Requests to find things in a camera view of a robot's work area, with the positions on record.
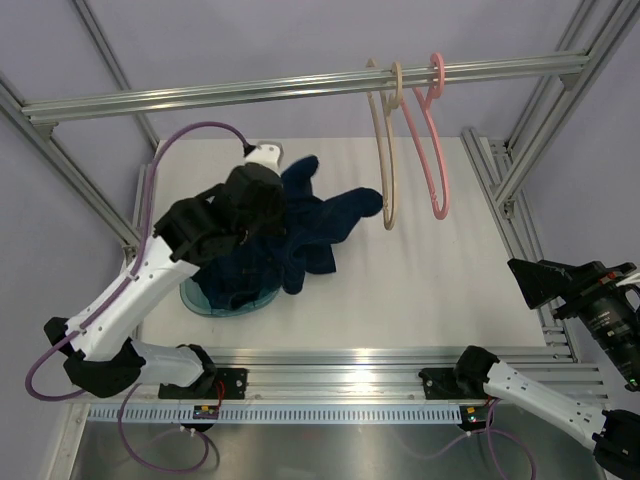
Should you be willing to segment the dark denim skirt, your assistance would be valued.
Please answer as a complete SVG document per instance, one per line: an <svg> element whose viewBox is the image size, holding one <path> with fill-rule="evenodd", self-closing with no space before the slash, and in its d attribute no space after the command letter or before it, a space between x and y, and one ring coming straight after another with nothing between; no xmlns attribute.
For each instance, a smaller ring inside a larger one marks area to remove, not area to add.
<svg viewBox="0 0 640 480"><path fill-rule="evenodd" d="M205 282L258 281L282 285L282 266L278 250L284 245L283 237L258 236L220 256L201 268L192 279Z"/></svg>

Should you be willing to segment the beige wooden hanger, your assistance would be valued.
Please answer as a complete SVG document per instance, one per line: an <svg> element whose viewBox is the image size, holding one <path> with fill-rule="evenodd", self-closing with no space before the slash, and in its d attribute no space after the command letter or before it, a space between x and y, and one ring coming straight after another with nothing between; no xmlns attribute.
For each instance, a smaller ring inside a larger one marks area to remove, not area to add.
<svg viewBox="0 0 640 480"><path fill-rule="evenodd" d="M399 62L390 67L395 90L391 94L379 92L379 103L382 113L378 112L378 105L372 92L367 92L367 101L375 134L379 170L382 190L383 225L391 231L397 219L398 201L396 199L397 180L395 163L395 135L392 123L392 112L400 107L403 97L403 71Z"/></svg>

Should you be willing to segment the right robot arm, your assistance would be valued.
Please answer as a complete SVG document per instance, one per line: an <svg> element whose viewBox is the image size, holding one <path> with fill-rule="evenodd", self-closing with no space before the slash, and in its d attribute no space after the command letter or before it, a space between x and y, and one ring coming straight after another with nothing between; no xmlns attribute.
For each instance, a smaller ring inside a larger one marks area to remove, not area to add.
<svg viewBox="0 0 640 480"><path fill-rule="evenodd" d="M580 266L511 259L527 306L537 310L554 300L555 320L577 318L625 381L639 390L639 310L628 292L638 292L635 264ZM608 407L604 378L588 364L513 365L488 350L467 347L453 369L456 389L469 398L490 397L516 405L565 432L619 479L639 476L639 416Z"/></svg>

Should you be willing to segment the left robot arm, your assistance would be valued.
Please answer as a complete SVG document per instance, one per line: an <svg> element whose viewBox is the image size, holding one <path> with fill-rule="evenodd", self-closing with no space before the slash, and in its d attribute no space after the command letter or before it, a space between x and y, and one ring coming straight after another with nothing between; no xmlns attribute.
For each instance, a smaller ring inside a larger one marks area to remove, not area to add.
<svg viewBox="0 0 640 480"><path fill-rule="evenodd" d="M151 345L131 334L168 293L213 260L256 235L282 233L284 213L280 175L256 162L237 166L225 182L175 202L133 264L99 298L74 317L46 323L53 349L66 357L63 367L71 383L98 398L138 384L208 396L217 367L202 347Z"/></svg>

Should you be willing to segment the teal plastic basin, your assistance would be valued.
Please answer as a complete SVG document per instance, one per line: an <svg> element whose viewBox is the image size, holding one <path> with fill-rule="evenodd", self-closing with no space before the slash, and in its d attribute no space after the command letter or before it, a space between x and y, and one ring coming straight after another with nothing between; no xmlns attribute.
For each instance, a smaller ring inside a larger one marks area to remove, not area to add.
<svg viewBox="0 0 640 480"><path fill-rule="evenodd" d="M205 282L185 280L179 288L184 306L203 317L237 317L269 305L280 292L280 286L258 281Z"/></svg>

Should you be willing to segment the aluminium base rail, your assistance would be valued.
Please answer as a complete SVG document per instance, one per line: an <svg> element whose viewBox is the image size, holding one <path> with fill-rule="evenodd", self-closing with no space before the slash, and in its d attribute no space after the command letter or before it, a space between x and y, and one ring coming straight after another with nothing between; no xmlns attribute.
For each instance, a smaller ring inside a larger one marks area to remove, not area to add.
<svg viewBox="0 0 640 480"><path fill-rule="evenodd" d="M579 401L608 401L604 377L577 361L565 344L491 347L528 377ZM218 368L247 371L245 399L263 403L416 403L425 399L418 373L456 364L461 347L285 351L211 348Z"/></svg>

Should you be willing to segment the left aluminium frame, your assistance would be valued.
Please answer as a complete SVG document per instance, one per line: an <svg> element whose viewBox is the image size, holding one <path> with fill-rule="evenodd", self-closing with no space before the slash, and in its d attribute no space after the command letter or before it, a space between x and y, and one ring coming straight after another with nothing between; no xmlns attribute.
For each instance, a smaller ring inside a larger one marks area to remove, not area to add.
<svg viewBox="0 0 640 480"><path fill-rule="evenodd" d="M132 86L96 1L5 1L1 80L17 107L114 93ZM28 140L1 124L1 317L27 361L46 347L44 323L90 303L125 253L112 230L130 221L138 171L158 142L138 117L62 121Z"/></svg>

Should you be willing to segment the aluminium frame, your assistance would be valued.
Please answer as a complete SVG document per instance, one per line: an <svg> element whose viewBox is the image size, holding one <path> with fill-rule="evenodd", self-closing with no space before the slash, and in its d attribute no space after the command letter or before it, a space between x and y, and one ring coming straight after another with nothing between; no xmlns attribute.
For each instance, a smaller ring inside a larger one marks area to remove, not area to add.
<svg viewBox="0 0 640 480"><path fill-rule="evenodd" d="M17 107L114 93L132 86L96 1L5 1L1 80ZM138 117L62 121L28 140L1 124L1 317L27 361L46 347L44 323L90 303L125 253L112 230L130 221L138 171L158 142Z"/></svg>
<svg viewBox="0 0 640 480"><path fill-rule="evenodd" d="M507 140L486 139L472 127L460 135L460 152L470 162L464 184L472 190L473 201L484 203L477 216L472 214L473 207L464 207L461 216L472 229L449 246L465 257L472 279L481 283L474 297L482 309L466 324L482 345L497 340L496 353L526 364L569 364L582 359L583 327L575 319L553 319L548 308L528 311L506 262L512 257L543 257L525 181L589 92L599 89L598 78L639 22L638 2L614 1L586 47L575 51L596 7L594 1L578 4L556 53L506 63L511 73L530 73L535 66L542 71Z"/></svg>

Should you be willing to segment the aluminium hanging rail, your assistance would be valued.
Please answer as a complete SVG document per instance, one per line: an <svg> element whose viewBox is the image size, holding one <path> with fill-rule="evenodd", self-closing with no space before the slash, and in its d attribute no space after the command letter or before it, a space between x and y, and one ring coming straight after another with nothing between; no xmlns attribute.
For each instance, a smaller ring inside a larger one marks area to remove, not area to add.
<svg viewBox="0 0 640 480"><path fill-rule="evenodd" d="M396 94L410 87L449 86L509 78L577 74L589 56L583 51L431 65L368 67L361 71L324 73L204 86L127 90L112 94L29 102L21 112L34 125L164 111L232 106L307 97L366 92Z"/></svg>

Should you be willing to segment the right aluminium frame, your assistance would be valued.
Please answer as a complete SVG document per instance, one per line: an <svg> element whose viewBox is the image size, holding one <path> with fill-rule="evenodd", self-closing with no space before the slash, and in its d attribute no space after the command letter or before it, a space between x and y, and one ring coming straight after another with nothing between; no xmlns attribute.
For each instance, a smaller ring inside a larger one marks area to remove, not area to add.
<svg viewBox="0 0 640 480"><path fill-rule="evenodd" d="M543 257L525 181L589 92L599 89L598 78L639 22L638 2L614 1L586 47L575 51L596 7L594 1L578 4L556 53L506 63L511 73L530 73L535 66L542 71L507 140L486 139L472 127L460 135L460 152L470 162L464 184L472 190L473 201L484 203L477 216L472 214L473 207L464 207L461 216L472 229L449 246L465 257L472 279L481 283L474 297L482 309L466 324L482 345L497 340L496 353L526 364L569 364L582 359L583 327L575 319L553 319L548 308L528 311L506 262L512 257Z"/></svg>

